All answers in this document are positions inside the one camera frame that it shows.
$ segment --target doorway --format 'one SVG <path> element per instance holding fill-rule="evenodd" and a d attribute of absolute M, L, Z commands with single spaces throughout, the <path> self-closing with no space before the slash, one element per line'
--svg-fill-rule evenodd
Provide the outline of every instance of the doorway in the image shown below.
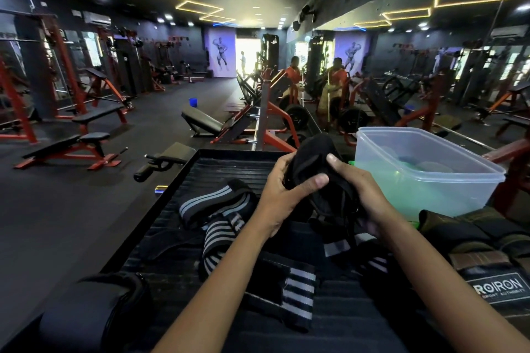
<path fill-rule="evenodd" d="M 261 40 L 251 38 L 236 38 L 235 39 L 235 50 L 237 60 L 237 72 L 245 78 L 247 75 L 254 71 L 256 63 L 256 54 L 261 53 Z M 245 56 L 245 68 L 242 67 L 242 57 Z"/>

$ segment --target air conditioner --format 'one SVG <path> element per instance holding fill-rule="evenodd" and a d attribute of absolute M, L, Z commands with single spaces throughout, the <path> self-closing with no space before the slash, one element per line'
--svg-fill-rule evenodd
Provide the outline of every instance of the air conditioner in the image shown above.
<path fill-rule="evenodd" d="M 96 24 L 103 27 L 110 27 L 110 24 L 112 23 L 110 17 L 106 15 L 91 13 L 89 11 L 83 11 L 83 14 L 85 16 L 85 22 L 87 24 Z"/>
<path fill-rule="evenodd" d="M 495 28 L 491 32 L 492 38 L 522 38 L 528 31 L 527 25 L 520 25 L 514 27 Z"/>

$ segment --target clear plastic container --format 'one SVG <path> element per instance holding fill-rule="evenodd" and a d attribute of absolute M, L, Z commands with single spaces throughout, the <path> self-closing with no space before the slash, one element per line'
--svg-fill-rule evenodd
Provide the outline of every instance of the clear plastic container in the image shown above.
<path fill-rule="evenodd" d="M 362 127 L 355 166 L 368 170 L 410 222 L 422 209 L 463 215 L 486 205 L 506 170 L 452 142 L 410 127 Z"/>

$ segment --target forearm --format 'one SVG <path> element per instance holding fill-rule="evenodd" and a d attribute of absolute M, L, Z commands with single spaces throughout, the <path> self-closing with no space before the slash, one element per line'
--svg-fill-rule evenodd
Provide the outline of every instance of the forearm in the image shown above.
<path fill-rule="evenodd" d="M 523 353 L 530 342 L 460 277 L 434 247 L 395 212 L 381 227 L 388 244 L 447 339 L 461 353 Z"/>
<path fill-rule="evenodd" d="M 266 240 L 251 219 L 153 352 L 220 352 Z"/>

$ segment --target bodybuilder poster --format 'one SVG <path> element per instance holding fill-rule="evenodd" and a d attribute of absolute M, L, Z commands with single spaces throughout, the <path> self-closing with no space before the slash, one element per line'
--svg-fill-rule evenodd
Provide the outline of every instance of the bodybuilder poster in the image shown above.
<path fill-rule="evenodd" d="M 337 31 L 335 33 L 335 57 L 350 75 L 361 72 L 362 61 L 370 49 L 368 34 L 361 31 Z"/>
<path fill-rule="evenodd" d="M 235 28 L 212 27 L 206 31 L 205 48 L 210 53 L 209 69 L 214 77 L 236 76 Z"/>

